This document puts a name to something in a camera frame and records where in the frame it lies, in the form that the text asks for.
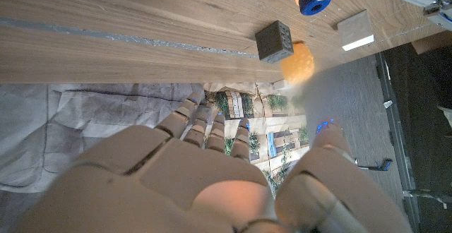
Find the wood grain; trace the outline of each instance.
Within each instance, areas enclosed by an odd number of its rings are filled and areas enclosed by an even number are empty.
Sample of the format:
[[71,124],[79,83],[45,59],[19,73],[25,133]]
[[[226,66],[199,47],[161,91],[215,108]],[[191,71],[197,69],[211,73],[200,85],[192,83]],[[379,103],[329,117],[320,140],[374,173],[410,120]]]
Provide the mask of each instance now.
[[0,26],[0,83],[273,82],[278,64]]
[[[294,0],[0,0],[0,9],[8,18],[251,53],[254,34],[280,20],[310,48],[316,71],[442,31],[401,0],[333,0],[315,16],[302,16]],[[375,42],[345,52],[335,25],[363,10]]]

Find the gray cube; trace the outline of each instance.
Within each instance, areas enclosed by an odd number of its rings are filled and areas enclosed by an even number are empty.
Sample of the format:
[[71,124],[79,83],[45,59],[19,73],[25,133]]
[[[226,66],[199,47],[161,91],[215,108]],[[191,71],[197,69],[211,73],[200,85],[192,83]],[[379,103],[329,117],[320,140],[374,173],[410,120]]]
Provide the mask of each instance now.
[[256,33],[256,43],[259,59],[269,64],[294,54],[290,30],[280,21]]

